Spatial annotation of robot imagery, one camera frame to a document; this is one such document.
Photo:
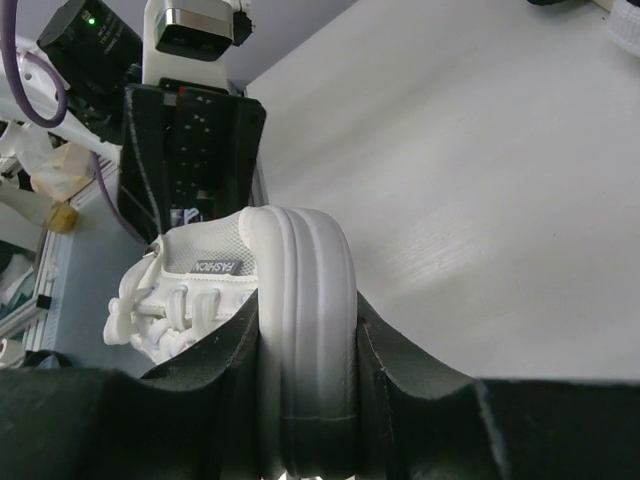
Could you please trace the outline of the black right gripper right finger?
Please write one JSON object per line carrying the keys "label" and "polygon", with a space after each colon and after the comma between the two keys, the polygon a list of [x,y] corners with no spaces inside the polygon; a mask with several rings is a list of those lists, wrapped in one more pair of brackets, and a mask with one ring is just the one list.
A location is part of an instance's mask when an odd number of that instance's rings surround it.
{"label": "black right gripper right finger", "polygon": [[635,479],[631,381],[475,379],[358,302],[360,479]]}

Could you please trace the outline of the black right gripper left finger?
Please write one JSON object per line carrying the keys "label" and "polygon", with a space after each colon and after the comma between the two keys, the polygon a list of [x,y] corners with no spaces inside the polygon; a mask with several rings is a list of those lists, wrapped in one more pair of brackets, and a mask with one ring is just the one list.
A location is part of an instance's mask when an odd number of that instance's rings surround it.
{"label": "black right gripper left finger", "polygon": [[256,479],[258,299],[172,360],[1,374],[5,479]]}

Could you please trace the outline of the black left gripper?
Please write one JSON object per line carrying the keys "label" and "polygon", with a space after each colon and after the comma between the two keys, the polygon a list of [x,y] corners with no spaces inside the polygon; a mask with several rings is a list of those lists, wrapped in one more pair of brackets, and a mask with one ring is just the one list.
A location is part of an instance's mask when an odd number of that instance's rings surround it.
{"label": "black left gripper", "polygon": [[206,220],[249,204],[265,110],[224,89],[164,79],[123,102],[117,207],[145,240],[195,208]]}

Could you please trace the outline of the white grey sneaker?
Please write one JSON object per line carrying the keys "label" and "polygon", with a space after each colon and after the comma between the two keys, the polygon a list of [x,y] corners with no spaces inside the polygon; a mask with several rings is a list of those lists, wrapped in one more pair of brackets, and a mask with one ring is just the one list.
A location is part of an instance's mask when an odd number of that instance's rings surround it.
{"label": "white grey sneaker", "polygon": [[201,347],[258,301],[258,430],[268,475],[346,479],[357,438],[357,287],[337,222],[247,207],[159,235],[123,276],[103,329],[156,364]]}

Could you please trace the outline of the black white sneaker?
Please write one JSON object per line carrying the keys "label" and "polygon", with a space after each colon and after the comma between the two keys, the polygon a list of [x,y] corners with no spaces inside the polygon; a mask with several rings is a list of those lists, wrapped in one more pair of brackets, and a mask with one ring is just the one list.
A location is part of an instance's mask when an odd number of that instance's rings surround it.
{"label": "black white sneaker", "polygon": [[608,19],[613,42],[628,53],[639,56],[639,0],[615,0]]}

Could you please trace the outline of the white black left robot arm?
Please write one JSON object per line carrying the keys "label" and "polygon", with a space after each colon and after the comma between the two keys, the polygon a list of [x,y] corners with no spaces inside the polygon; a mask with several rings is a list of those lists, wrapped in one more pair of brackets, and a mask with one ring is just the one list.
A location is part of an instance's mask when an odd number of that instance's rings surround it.
{"label": "white black left robot arm", "polygon": [[108,204],[152,240],[179,210],[206,220],[250,204],[266,112],[233,92],[224,53],[253,33],[247,1],[149,1],[134,31],[103,1],[68,1],[35,51],[17,47],[18,5],[1,5],[1,58],[14,100],[48,131],[75,120],[117,148]]}

